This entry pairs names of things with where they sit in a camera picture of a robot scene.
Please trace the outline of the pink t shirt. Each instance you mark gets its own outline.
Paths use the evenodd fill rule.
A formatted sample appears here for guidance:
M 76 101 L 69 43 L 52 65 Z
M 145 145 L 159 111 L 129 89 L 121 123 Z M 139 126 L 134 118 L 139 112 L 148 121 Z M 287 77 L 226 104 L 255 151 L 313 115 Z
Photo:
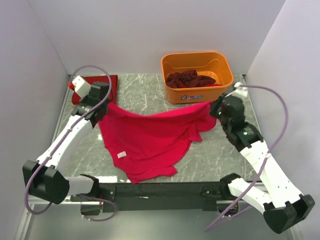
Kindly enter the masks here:
M 213 129 L 210 102 L 202 102 L 152 115 L 126 111 L 114 103 L 99 122 L 104 146 L 113 165 L 133 184 L 157 177 L 172 177 L 175 164 L 202 132 Z

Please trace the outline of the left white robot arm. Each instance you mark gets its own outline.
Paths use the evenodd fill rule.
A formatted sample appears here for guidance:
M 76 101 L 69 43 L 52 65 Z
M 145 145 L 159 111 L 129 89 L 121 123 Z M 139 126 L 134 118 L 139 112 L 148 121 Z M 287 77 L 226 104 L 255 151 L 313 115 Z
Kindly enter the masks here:
M 51 146 L 37 160 L 27 160 L 22 167 L 25 196 L 34 196 L 60 204 L 67 196 L 82 194 L 88 201 L 100 195 L 99 180 L 81 174 L 66 177 L 64 168 L 77 145 L 107 114 L 110 85 L 94 82 L 80 103 L 73 109 L 68 122 Z

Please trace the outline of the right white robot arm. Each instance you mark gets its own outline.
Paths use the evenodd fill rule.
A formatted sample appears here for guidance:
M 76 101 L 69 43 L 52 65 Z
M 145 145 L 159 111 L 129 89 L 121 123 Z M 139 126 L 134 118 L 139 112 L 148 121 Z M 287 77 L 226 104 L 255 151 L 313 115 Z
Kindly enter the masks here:
M 314 198 L 295 187 L 258 129 L 245 120 L 243 98 L 234 93 L 222 94 L 211 103 L 209 114 L 220 121 L 228 141 L 252 166 L 267 190 L 263 192 L 232 173 L 220 180 L 221 197 L 230 200 L 234 196 L 246 201 L 262 213 L 266 224 L 277 234 L 306 219 L 315 206 Z

